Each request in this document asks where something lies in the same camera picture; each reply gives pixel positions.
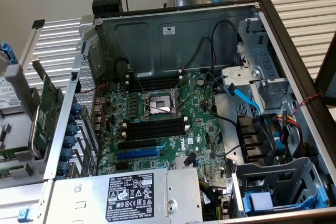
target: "pcie slot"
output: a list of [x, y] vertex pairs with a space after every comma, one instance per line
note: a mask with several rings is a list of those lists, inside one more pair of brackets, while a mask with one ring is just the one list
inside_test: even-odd
[[156, 147], [156, 140], [141, 140], [134, 142], [123, 142], [118, 144], [119, 150], [141, 149], [149, 147]]
[[137, 151], [129, 151], [129, 152], [118, 152], [117, 159], [129, 159], [129, 158], [139, 158], [139, 157], [152, 157], [152, 156], [159, 156], [160, 150], [157, 148], [151, 149], [143, 149]]

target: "black ram slot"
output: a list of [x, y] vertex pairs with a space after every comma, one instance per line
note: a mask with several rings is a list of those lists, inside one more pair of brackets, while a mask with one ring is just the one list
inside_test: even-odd
[[[156, 129], [147, 129], [145, 131], [141, 131], [141, 136], [147, 136], [147, 135], [157, 135], [160, 134], [161, 132], [183, 132], [183, 128], [182, 127], [169, 127], [169, 128], [156, 128]], [[133, 137], [133, 136], [139, 136], [139, 131], [129, 131], [128, 132], [128, 137]]]
[[[162, 89], [172, 89], [178, 82], [178, 76], [158, 76], [150, 78], [139, 78], [142, 88], [144, 91], [162, 90]], [[132, 78], [131, 81], [131, 92], [142, 91], [137, 79]]]
[[128, 136], [127, 139], [129, 141], [138, 140], [138, 139], [151, 139], [151, 138], [159, 138], [159, 137], [167, 137], [167, 136], [181, 136], [184, 135], [184, 131], [160, 131], [155, 133], [148, 133], [148, 134], [136, 134]]
[[167, 125], [168, 123], [177, 122], [182, 124], [181, 118], [167, 119], [167, 120], [158, 120], [158, 121], [148, 121], [148, 122], [140, 122], [140, 123], [130, 123], [128, 127], [133, 128], [143, 128], [143, 127], [153, 127], [155, 125]]
[[175, 128], [175, 127], [183, 127], [183, 124], [180, 123], [166, 123], [166, 124], [157, 124], [157, 125], [146, 125], [143, 127], [139, 127], [139, 126], [133, 126], [130, 125], [129, 126], [129, 130], [130, 131], [145, 131], [145, 130], [156, 130], [156, 129], [162, 129], [162, 128]]
[[166, 136], [184, 135], [184, 123], [181, 118], [161, 121], [130, 123], [127, 129], [127, 140], [152, 139]]
[[135, 142], [123, 142], [118, 144], [119, 150], [141, 149], [148, 147], [156, 147], [156, 140], [141, 140]]

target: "black pcie slot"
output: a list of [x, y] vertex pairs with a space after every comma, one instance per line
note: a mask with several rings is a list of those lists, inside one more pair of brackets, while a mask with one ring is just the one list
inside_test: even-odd
[[134, 142], [123, 142], [118, 144], [119, 150], [141, 149], [149, 147], [156, 147], [156, 140], [141, 140]]

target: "barcode sticker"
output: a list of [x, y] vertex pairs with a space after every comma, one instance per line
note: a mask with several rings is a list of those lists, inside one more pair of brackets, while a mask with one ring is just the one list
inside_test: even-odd
[[226, 179], [226, 193], [230, 194], [232, 191], [232, 178]]
[[6, 81], [5, 77], [0, 78], [0, 109], [20, 106], [20, 101], [12, 85]]

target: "yellow wire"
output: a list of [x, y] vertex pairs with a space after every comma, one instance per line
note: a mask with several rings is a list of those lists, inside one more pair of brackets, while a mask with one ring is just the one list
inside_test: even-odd
[[294, 118], [292, 118], [290, 115], [287, 115], [287, 117], [295, 122]]

